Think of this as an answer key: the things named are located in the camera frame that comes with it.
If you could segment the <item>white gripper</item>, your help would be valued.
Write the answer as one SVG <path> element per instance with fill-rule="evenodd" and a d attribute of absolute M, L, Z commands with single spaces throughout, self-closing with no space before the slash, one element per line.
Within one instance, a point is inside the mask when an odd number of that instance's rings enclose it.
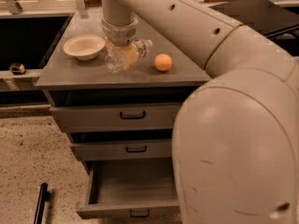
<path fill-rule="evenodd" d="M 105 43 L 107 53 L 111 53 L 113 44 L 117 47 L 127 46 L 136 37 L 138 19 L 134 18 L 133 21 L 127 25 L 114 25 L 106 19 L 102 19 L 102 30 L 105 34 Z M 123 67 L 125 69 L 131 68 L 137 59 L 137 47 L 135 43 L 127 46 L 123 52 Z"/>

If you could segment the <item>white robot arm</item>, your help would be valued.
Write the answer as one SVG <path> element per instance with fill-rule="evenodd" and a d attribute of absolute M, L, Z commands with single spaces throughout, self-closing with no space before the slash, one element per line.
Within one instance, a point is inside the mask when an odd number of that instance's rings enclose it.
<path fill-rule="evenodd" d="M 115 0 L 206 71 L 181 106 L 172 161 L 183 224 L 297 224 L 298 63 L 193 0 Z"/>

